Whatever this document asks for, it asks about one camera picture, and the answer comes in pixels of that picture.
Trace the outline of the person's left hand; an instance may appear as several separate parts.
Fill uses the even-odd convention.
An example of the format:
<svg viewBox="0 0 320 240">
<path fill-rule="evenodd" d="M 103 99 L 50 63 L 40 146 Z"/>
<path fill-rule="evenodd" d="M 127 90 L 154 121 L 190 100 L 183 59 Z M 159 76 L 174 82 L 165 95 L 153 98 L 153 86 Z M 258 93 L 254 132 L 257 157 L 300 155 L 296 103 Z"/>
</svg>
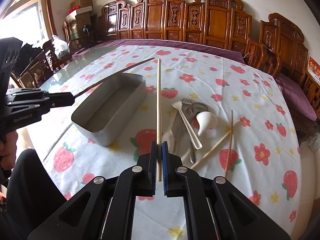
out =
<svg viewBox="0 0 320 240">
<path fill-rule="evenodd" d="M 10 170 L 15 166 L 17 139 L 18 134 L 13 131 L 4 136 L 5 142 L 1 141 L 1 168 L 4 170 Z"/>
</svg>

